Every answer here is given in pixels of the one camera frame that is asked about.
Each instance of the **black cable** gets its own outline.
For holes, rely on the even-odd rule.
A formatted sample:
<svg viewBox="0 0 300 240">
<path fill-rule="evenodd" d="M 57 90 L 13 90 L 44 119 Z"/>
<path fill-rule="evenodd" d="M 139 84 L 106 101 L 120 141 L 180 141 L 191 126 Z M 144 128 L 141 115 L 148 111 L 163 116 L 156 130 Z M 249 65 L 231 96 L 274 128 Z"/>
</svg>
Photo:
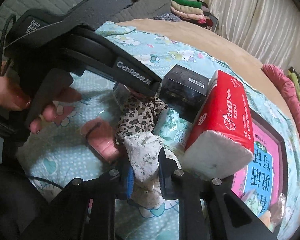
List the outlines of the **black cable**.
<svg viewBox="0 0 300 240">
<path fill-rule="evenodd" d="M 44 178 L 39 178 L 39 177 L 35 177 L 35 176 L 28 176 L 26 174 L 22 174 L 18 171 L 13 171 L 13 170 L 10 170 L 10 169 L 7 169 L 6 167 L 3 167 L 0 165 L 0 171 L 4 171 L 4 172 L 11 172 L 11 173 L 14 173 L 14 174 L 17 174 L 19 176 L 22 176 L 22 177 L 26 177 L 27 179 L 35 179 L 35 180 L 39 180 L 39 181 L 42 181 L 42 182 L 45 182 L 45 183 L 48 183 L 48 184 L 51 184 L 55 187 L 58 187 L 60 188 L 61 190 L 63 189 L 62 186 L 60 186 L 59 184 L 53 182 L 53 181 L 50 181 L 48 179 L 44 179 Z"/>
<path fill-rule="evenodd" d="M 1 76 L 4 76 L 6 74 L 8 68 L 10 66 L 10 63 L 11 63 L 11 58 L 8 58 L 6 64 L 4 65 L 4 67 L 1 70 Z"/>
<path fill-rule="evenodd" d="M 9 27 L 9 24 L 12 20 L 12 24 L 15 24 L 15 22 L 17 21 L 17 17 L 15 14 L 11 14 L 9 16 L 9 18 L 6 20 L 6 23 L 4 24 L 3 30 L 2 30 L 2 34 L 1 34 L 1 39 L 0 39 L 0 76 L 2 76 L 1 73 L 1 68 L 2 68 L 2 57 L 3 57 L 3 48 L 4 48 L 4 41 L 6 39 L 6 34 L 7 34 L 7 30 Z"/>
</svg>

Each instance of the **beige blanket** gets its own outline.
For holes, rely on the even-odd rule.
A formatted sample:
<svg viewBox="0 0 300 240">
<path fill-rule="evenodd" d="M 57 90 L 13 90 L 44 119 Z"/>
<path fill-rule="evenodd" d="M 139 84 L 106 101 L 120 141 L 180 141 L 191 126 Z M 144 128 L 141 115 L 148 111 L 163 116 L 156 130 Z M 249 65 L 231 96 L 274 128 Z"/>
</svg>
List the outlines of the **beige blanket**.
<svg viewBox="0 0 300 240">
<path fill-rule="evenodd" d="M 262 63 L 234 43 L 211 31 L 185 21 L 175 23 L 142 19 L 120 23 L 120 25 L 135 26 L 140 31 L 163 34 L 172 40 L 189 44 L 228 63 L 238 75 L 252 87 L 266 95 L 294 123 L 291 112 L 283 97 L 261 71 Z"/>
</svg>

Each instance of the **barcode sticker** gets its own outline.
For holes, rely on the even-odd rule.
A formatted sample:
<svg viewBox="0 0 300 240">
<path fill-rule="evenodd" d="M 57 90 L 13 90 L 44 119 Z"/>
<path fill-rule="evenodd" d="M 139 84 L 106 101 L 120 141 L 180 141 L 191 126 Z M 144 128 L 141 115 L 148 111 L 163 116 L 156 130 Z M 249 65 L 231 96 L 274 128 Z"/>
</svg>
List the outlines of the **barcode sticker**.
<svg viewBox="0 0 300 240">
<path fill-rule="evenodd" d="M 191 78 L 189 78 L 188 79 L 190 82 L 192 82 L 192 83 L 194 83 L 194 84 L 197 84 L 198 86 L 201 86 L 201 87 L 203 87 L 204 88 L 204 84 L 202 84 L 201 82 L 199 82 L 199 81 L 196 81 L 196 80 L 194 80 L 194 79 L 191 79 Z"/>
</svg>

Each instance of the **hello kitty pattern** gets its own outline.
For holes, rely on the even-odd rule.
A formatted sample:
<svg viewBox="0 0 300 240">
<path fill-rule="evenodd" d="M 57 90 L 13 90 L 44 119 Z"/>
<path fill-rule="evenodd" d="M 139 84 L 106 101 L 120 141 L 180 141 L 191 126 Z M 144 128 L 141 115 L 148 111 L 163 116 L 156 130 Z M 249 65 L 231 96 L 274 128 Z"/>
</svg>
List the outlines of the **hello kitty pattern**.
<svg viewBox="0 0 300 240">
<path fill-rule="evenodd" d="M 249 106 L 267 120 L 286 142 L 289 176 L 287 216 L 278 235 L 279 240 L 286 240 L 299 226 L 300 213 L 300 145 L 291 120 L 236 75 L 225 62 L 204 51 L 164 35 L 145 33 L 135 27 L 121 27 L 112 22 L 103 24 L 96 33 L 127 51 L 161 78 L 178 64 L 208 78 L 220 69 L 243 83 Z M 113 82 L 87 71 L 82 77 L 73 77 L 72 87 L 83 94 L 82 100 L 72 104 L 58 103 L 59 120 L 48 124 L 38 135 L 30 136 L 19 148 L 17 156 L 27 174 L 62 186 L 75 177 L 89 180 L 104 172 L 103 163 L 84 145 L 79 131 L 87 121 L 97 116 L 116 127 L 121 115 L 111 94 Z M 37 183 L 36 187 L 46 195 L 53 197 L 56 194 L 55 188 L 49 185 Z M 157 209 L 145 209 L 127 201 L 117 201 L 115 230 L 127 240 L 178 239 L 178 204 L 170 201 Z"/>
</svg>

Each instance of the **white curtain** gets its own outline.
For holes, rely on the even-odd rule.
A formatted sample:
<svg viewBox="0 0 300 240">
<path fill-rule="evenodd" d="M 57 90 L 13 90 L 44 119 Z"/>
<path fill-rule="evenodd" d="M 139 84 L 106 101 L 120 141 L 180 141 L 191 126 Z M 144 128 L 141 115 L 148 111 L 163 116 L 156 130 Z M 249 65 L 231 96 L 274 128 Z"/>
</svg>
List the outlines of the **white curtain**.
<svg viewBox="0 0 300 240">
<path fill-rule="evenodd" d="M 258 0 L 209 0 L 211 12 L 219 20 L 218 34 L 242 46 Z"/>
<path fill-rule="evenodd" d="M 209 0 L 218 34 L 262 63 L 286 70 L 300 40 L 300 12 L 291 0 Z"/>
</svg>

